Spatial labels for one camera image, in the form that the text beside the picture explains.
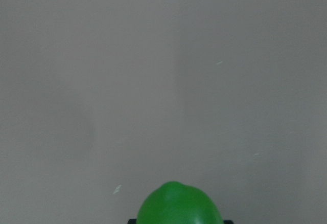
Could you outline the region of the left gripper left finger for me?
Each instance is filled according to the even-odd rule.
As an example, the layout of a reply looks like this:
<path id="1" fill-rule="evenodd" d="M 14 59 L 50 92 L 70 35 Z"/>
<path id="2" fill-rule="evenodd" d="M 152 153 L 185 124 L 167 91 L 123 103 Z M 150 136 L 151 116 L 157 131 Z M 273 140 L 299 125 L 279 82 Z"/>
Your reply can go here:
<path id="1" fill-rule="evenodd" d="M 136 224 L 136 219 L 129 219 L 127 224 Z"/>

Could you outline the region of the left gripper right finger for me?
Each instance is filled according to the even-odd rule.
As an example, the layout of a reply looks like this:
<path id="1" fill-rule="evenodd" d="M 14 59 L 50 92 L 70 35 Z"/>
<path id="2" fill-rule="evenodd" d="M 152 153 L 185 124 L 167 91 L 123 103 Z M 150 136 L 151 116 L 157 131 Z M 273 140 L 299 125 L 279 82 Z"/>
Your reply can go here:
<path id="1" fill-rule="evenodd" d="M 232 220 L 223 220 L 223 223 L 224 224 L 233 224 L 233 221 Z"/>

